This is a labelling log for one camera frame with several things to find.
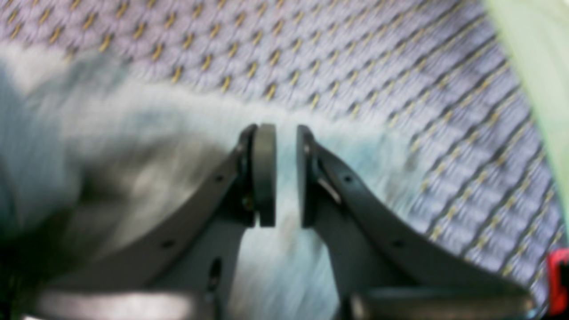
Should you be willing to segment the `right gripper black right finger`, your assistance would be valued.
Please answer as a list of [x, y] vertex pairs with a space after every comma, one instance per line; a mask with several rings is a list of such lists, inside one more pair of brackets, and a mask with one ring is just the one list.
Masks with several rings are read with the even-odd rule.
[[304, 125], [297, 128], [301, 226], [329, 251], [335, 320], [530, 320], [520, 284], [449, 253], [376, 198]]

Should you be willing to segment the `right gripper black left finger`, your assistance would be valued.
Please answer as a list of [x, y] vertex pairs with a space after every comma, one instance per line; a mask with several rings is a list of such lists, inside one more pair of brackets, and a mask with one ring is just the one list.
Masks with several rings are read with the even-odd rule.
[[244, 232], [276, 225], [276, 127], [250, 125], [169, 218], [34, 295], [43, 320], [227, 320]]

